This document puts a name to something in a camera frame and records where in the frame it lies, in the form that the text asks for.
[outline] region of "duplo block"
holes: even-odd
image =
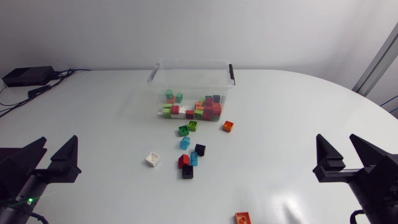
[[[180,106],[174,105],[174,106],[171,107],[171,112],[170,112],[171,114],[178,115],[179,112],[180,112]]]
[[[187,135],[189,135],[189,130],[188,130],[187,125],[178,127],[178,130],[180,131],[181,136],[187,136]]]
[[[205,100],[205,106],[213,106],[214,100],[212,98],[207,98]]]
[[[152,167],[156,166],[156,164],[159,163],[160,161],[160,156],[154,152],[151,152],[145,160],[147,161],[148,164],[150,164]]]
[[[203,116],[203,111],[195,110],[195,119],[201,119],[202,116]]]
[[[193,166],[187,165],[182,167],[182,178],[183,179],[193,178]]]
[[[197,152],[191,152],[190,162],[191,162],[192,166],[198,165],[198,153]]]
[[[233,127],[234,127],[234,123],[232,123],[230,121],[225,121],[225,123],[223,125],[223,130],[227,131],[227,132],[231,132]]]
[[[178,159],[178,168],[182,169],[183,166],[189,165],[189,156],[186,154],[183,154],[179,159]]]
[[[189,121],[188,123],[188,129],[190,131],[196,131],[198,127],[198,121]]]
[[[177,103],[181,103],[181,101],[182,101],[182,93],[177,93],[177,94],[175,95],[175,101],[176,101]]]
[[[236,224],[251,224],[249,212],[235,213]]]
[[[166,99],[171,100],[173,98],[173,91],[166,90]]]
[[[187,119],[194,119],[195,112],[193,110],[186,110],[185,111],[185,118]]]
[[[221,100],[220,95],[213,95],[213,100],[214,100],[215,103],[219,103],[220,100]]]
[[[206,149],[206,146],[201,145],[201,144],[197,144],[195,146],[195,152],[198,153],[198,156],[204,156],[205,155],[205,149]]]
[[[180,147],[181,147],[183,150],[187,150],[189,144],[191,144],[191,140],[190,140],[189,137],[186,137],[186,136],[185,136],[184,138],[182,138],[182,140],[181,140],[181,142],[180,142]]]

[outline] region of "blue block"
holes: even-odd
[[[189,144],[191,144],[191,140],[189,137],[184,137],[182,138],[181,142],[180,142],[180,147],[184,150],[187,150]]]
[[[190,158],[191,166],[197,166],[198,165],[198,153],[197,152],[191,152],[191,158]]]

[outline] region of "toy block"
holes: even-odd
[[[182,167],[182,178],[183,179],[193,178],[193,166],[187,165]]]
[[[154,152],[151,152],[145,160],[147,161],[148,164],[150,164],[152,167],[156,166],[156,164],[160,161],[160,156]]]
[[[234,127],[234,123],[232,123],[230,121],[225,121],[223,130],[227,131],[227,132],[231,132],[233,127]]]
[[[190,162],[191,162],[192,166],[198,165],[198,153],[197,152],[191,152]]]
[[[219,103],[220,100],[221,100],[220,95],[213,95],[213,100],[214,100],[215,103]]]
[[[213,116],[221,116],[221,104],[213,103]]]
[[[203,119],[205,121],[211,121],[211,111],[205,111],[203,112]]]
[[[166,90],[166,99],[171,100],[173,98],[173,91]]]
[[[187,165],[189,165],[189,156],[182,154],[182,156],[178,159],[178,168],[182,169],[183,166]]]
[[[177,93],[177,94],[175,95],[175,101],[176,101],[177,103],[181,103],[181,101],[182,101],[182,93]]]
[[[166,103],[175,103],[175,96],[173,96],[171,100],[166,100]]]
[[[185,118],[187,119],[193,119],[193,115],[195,114],[195,112],[193,110],[186,110],[185,111]]]
[[[236,224],[251,224],[249,212],[235,213]]]
[[[195,105],[195,110],[204,110],[204,109],[205,109],[204,106]]]
[[[203,111],[195,110],[195,119],[201,119],[202,116],[203,116]]]
[[[176,114],[176,115],[178,115],[178,113],[180,112],[180,106],[172,106],[171,107],[171,114]]]
[[[189,135],[189,130],[188,130],[187,125],[178,127],[178,130],[180,131],[181,136],[187,136],[187,135]]]
[[[198,127],[198,121],[189,121],[188,123],[188,130],[196,131]]]
[[[201,145],[201,144],[197,144],[195,146],[195,152],[198,153],[198,156],[204,156],[205,155],[205,149],[206,149],[206,146]]]
[[[212,98],[207,98],[205,100],[205,106],[213,106],[214,100]]]
[[[183,150],[187,150],[189,144],[191,144],[191,140],[190,140],[189,137],[186,137],[186,136],[185,136],[184,138],[182,138],[182,140],[181,140],[181,142],[180,142],[180,147],[181,147]]]

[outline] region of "green block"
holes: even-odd
[[[188,130],[196,131],[198,127],[198,121],[189,121]]]
[[[178,127],[178,130],[180,131],[181,136],[187,136],[187,135],[189,135],[189,130],[188,130],[187,125]]]
[[[203,111],[195,110],[195,119],[201,119],[202,116],[203,116]]]
[[[177,93],[177,95],[175,95],[175,101],[177,103],[181,103],[181,101],[182,101],[182,93]]]

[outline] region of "cable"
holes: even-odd
[[[395,97],[391,98],[390,100],[387,100],[387,101],[384,102],[382,105],[385,105],[386,103],[390,102],[391,100],[393,100],[393,99],[395,99],[395,98],[397,98],[397,97],[398,97],[398,95],[396,95]]]
[[[41,215],[36,214],[34,212],[32,212],[32,214],[30,214],[32,217],[37,218],[38,221],[41,221],[43,224],[49,224],[49,222]]]
[[[357,223],[356,223],[356,220],[355,220],[355,216],[356,216],[356,215],[359,215],[359,214],[365,214],[365,212],[364,212],[363,210],[354,211],[354,212],[351,214],[351,216],[349,217],[349,223],[350,223],[350,224],[357,224]]]

